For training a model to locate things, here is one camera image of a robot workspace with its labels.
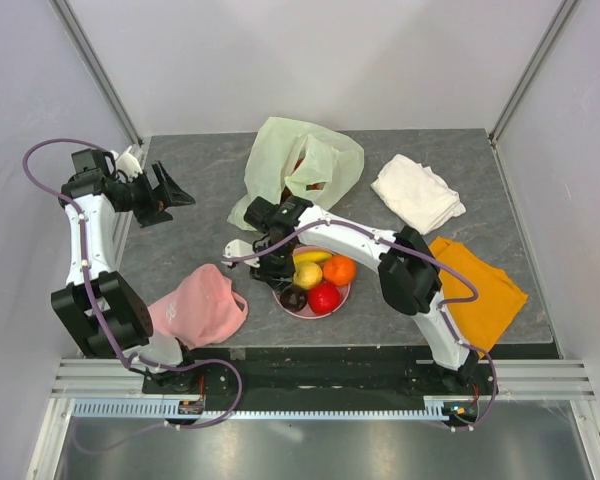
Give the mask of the right aluminium frame post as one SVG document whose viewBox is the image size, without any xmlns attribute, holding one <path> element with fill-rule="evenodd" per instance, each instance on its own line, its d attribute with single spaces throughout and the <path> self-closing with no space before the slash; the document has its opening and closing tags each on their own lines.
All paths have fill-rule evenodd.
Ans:
<svg viewBox="0 0 600 480">
<path fill-rule="evenodd" d="M 492 146 L 496 146 L 505 133 L 579 4 L 579 0 L 562 0 L 559 3 L 557 10 L 553 14 L 494 126 L 488 134 Z"/>
</svg>

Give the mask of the pink baseball cap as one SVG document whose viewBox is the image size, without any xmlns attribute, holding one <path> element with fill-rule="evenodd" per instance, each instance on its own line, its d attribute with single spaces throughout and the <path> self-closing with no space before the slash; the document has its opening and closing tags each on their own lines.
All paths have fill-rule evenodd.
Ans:
<svg viewBox="0 0 600 480">
<path fill-rule="evenodd" d="M 249 307 L 228 277 L 205 264 L 148 310 L 155 330 L 195 349 L 229 339 L 246 321 Z"/>
</svg>

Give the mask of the orange fake fruit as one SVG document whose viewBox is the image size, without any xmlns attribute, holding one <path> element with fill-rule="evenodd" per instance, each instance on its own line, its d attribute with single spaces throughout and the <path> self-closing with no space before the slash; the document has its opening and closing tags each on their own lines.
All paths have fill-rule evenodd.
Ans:
<svg viewBox="0 0 600 480">
<path fill-rule="evenodd" d="M 356 277 L 356 263 L 349 257 L 334 255 L 323 265 L 323 278 L 337 287 L 349 285 Z"/>
</svg>

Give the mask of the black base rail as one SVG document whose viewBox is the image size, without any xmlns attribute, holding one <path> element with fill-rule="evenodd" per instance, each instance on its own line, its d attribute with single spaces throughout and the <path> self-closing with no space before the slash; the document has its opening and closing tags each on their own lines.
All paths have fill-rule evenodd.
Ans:
<svg viewBox="0 0 600 480">
<path fill-rule="evenodd" d="M 477 354 L 453 372 L 434 363 L 426 346 L 210 347 L 186 350 L 177 365 L 213 359 L 238 370 L 246 394 L 341 387 L 423 397 L 498 390 L 492 368 Z"/>
</svg>

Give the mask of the translucent green plastic bag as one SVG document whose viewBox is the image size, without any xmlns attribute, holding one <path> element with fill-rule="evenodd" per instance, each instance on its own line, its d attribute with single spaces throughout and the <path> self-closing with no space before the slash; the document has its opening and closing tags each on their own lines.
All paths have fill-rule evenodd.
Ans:
<svg viewBox="0 0 600 480">
<path fill-rule="evenodd" d="M 245 167 L 247 194 L 227 221 L 241 230 L 257 197 L 279 204 L 284 192 L 329 210 L 359 181 L 364 149 L 352 138 L 299 120 L 270 117 L 260 127 Z"/>
</svg>

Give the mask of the aluminium frame post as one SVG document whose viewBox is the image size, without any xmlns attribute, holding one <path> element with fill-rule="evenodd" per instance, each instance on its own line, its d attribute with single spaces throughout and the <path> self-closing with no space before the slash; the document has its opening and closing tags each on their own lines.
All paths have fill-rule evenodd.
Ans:
<svg viewBox="0 0 600 480">
<path fill-rule="evenodd" d="M 562 0 L 559 3 L 557 10 L 553 14 L 494 126 L 488 134 L 492 146 L 496 146 L 505 133 L 579 4 L 579 0 Z"/>
<path fill-rule="evenodd" d="M 125 136 L 131 143 L 142 146 L 144 144 L 143 137 L 123 105 L 71 2 L 67 0 L 50 0 L 49 3 L 62 23 L 65 32 L 73 42 Z"/>
</svg>

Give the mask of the yellow fake pear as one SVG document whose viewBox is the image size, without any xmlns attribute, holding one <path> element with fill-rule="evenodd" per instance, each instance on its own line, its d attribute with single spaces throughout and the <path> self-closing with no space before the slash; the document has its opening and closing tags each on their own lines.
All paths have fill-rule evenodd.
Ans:
<svg viewBox="0 0 600 480">
<path fill-rule="evenodd" d="M 293 284 L 303 290 L 311 290 L 323 280 L 323 271 L 319 264 L 301 262 L 295 266 Z"/>
</svg>

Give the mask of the white folded towel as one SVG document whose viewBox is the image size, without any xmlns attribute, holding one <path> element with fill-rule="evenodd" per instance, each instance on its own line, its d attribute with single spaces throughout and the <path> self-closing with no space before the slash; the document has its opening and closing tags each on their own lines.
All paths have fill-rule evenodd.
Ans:
<svg viewBox="0 0 600 480">
<path fill-rule="evenodd" d="M 426 235 L 466 213 L 459 193 L 430 167 L 397 154 L 371 183 L 372 190 L 403 222 Z"/>
</svg>

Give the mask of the yellow fake banana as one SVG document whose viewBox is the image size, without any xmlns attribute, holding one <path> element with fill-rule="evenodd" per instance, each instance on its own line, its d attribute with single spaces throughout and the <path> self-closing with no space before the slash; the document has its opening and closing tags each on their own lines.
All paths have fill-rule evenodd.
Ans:
<svg viewBox="0 0 600 480">
<path fill-rule="evenodd" d="M 305 262 L 320 264 L 329 260 L 333 256 L 332 253 L 328 251 L 321 250 L 311 250 L 311 251 L 303 251 L 297 253 L 293 257 L 293 261 L 295 265 L 299 265 Z"/>
</svg>

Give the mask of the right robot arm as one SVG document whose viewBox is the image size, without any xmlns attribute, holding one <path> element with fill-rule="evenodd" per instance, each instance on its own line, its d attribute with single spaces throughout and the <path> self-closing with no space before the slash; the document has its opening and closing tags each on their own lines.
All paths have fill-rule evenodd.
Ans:
<svg viewBox="0 0 600 480">
<path fill-rule="evenodd" d="M 414 320 L 439 367 L 437 377 L 445 391 L 461 393 L 473 383 L 481 350 L 461 333 L 448 306 L 477 300 L 478 290 L 436 260 L 417 230 L 371 228 L 296 196 L 280 205 L 258 197 L 247 207 L 244 220 L 264 234 L 242 259 L 252 264 L 253 279 L 276 293 L 290 291 L 296 270 L 292 255 L 300 243 L 344 255 L 377 274 L 384 301 Z"/>
</svg>

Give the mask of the red strawberry bunch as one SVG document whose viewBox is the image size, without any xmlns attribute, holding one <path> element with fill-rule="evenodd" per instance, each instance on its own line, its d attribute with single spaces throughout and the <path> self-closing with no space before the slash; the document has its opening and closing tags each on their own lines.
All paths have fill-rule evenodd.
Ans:
<svg viewBox="0 0 600 480">
<path fill-rule="evenodd" d="M 304 160 L 305 160 L 304 157 L 300 157 L 297 159 L 297 161 L 294 165 L 294 168 L 292 170 L 292 176 L 293 176 L 292 182 L 295 184 L 301 185 L 305 191 L 322 191 L 326 185 L 325 181 L 317 181 L 317 182 L 313 182 L 313 183 L 308 183 L 306 180 L 302 180 L 297 177 L 296 172 L 300 169 Z"/>
</svg>

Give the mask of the pink plate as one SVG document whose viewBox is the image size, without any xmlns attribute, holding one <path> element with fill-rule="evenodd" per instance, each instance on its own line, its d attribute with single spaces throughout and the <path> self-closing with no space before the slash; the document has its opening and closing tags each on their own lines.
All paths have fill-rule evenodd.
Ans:
<svg viewBox="0 0 600 480">
<path fill-rule="evenodd" d="M 311 251 L 311 250 L 321 250 L 321 251 L 328 251 L 328 252 L 332 253 L 332 254 L 333 254 L 333 256 L 334 256 L 334 255 L 336 255 L 336 254 L 335 254 L 335 253 L 333 253 L 332 251 L 326 250 L 326 249 L 324 249 L 324 248 L 318 248 L 318 247 L 313 247 L 313 246 L 301 246 L 301 247 L 298 247 L 298 248 L 296 248 L 296 249 L 294 250 L 293 257 L 294 257 L 294 255 L 295 255 L 295 254 L 297 254 L 297 253 L 300 253 L 300 252 L 303 252 L 303 251 Z M 341 294 L 341 299 L 342 299 L 342 301 L 341 301 L 340 305 L 339 305 L 339 306 L 338 306 L 338 307 L 337 307 L 337 308 L 336 308 L 336 309 L 335 309 L 333 312 L 331 312 L 330 314 L 327 314 L 327 315 L 322 315 L 322 316 L 317 316 L 317 315 L 315 315 L 315 314 L 314 314 L 314 313 L 311 311 L 311 309 L 310 309 L 310 307 L 309 307 L 308 303 L 307 303 L 306 307 L 305 307 L 304 309 L 302 309 L 300 312 L 298 312 L 298 313 L 291 313 L 291 312 L 289 312 L 289 311 L 285 310 L 285 309 L 284 309 L 284 308 L 283 308 L 283 307 L 280 305 L 280 302 L 279 302 L 279 300 L 278 300 L 278 296 L 279 296 L 279 294 L 280 294 L 280 293 L 277 293 L 277 292 L 275 292 L 275 293 L 274 293 L 274 298 L 275 298 L 275 300 L 276 300 L 277 304 L 278 304 L 278 305 L 279 305 L 279 306 L 280 306 L 280 307 L 281 307 L 281 308 L 282 308 L 282 309 L 283 309 L 283 310 L 284 310 L 286 313 L 289 313 L 290 315 L 292 315 L 292 316 L 294 316 L 294 317 L 297 317 L 297 318 L 300 318 L 300 319 L 303 319 L 303 320 L 317 320 L 317 319 L 322 319 L 322 318 L 325 318 L 325 317 L 328 317 L 328 316 L 332 315 L 333 313 L 335 313 L 336 311 L 338 311 L 338 310 L 339 310 L 339 309 L 340 309 L 340 308 L 341 308 L 341 307 L 342 307 L 342 306 L 343 306 L 343 305 L 346 303 L 346 301 L 348 300 L 348 297 L 349 297 L 349 295 L 350 295 L 350 291 L 351 291 L 351 287 L 352 287 L 352 282 L 351 282 L 349 285 L 346 285 L 346 286 L 344 286 L 344 287 L 337 287 L 337 286 L 336 286 L 336 287 L 339 289 L 339 291 L 340 291 L 340 294 Z"/>
</svg>

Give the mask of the red fake apple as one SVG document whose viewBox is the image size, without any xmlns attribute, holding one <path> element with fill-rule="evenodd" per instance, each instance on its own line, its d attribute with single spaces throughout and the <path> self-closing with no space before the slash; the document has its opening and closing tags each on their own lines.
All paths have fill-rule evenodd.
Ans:
<svg viewBox="0 0 600 480">
<path fill-rule="evenodd" d="M 330 314 L 341 301 L 339 289 L 330 282 L 323 282 L 308 292 L 308 305 L 317 316 Z"/>
</svg>

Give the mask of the dark purple fake plum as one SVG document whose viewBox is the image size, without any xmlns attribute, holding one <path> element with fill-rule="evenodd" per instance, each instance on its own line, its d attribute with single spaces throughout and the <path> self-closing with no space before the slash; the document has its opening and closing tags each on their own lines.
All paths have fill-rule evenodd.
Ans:
<svg viewBox="0 0 600 480">
<path fill-rule="evenodd" d="M 291 313 L 298 313 L 308 303 L 308 292 L 296 285 L 289 285 L 278 296 L 280 305 Z"/>
</svg>

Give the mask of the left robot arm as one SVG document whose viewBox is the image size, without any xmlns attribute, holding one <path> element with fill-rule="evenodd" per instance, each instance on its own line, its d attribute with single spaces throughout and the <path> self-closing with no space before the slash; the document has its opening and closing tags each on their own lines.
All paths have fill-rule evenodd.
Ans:
<svg viewBox="0 0 600 480">
<path fill-rule="evenodd" d="M 59 200 L 70 223 L 71 264 L 65 287 L 51 295 L 54 312 L 85 357 L 168 365 L 165 382 L 178 393 L 191 392 L 200 371 L 183 359 L 178 340 L 154 328 L 145 302 L 118 272 L 114 233 L 121 213 L 149 227 L 172 220 L 168 208 L 192 205 L 194 198 L 161 162 L 147 174 L 129 150 L 88 148 L 73 153 L 72 161 L 75 173 Z"/>
</svg>

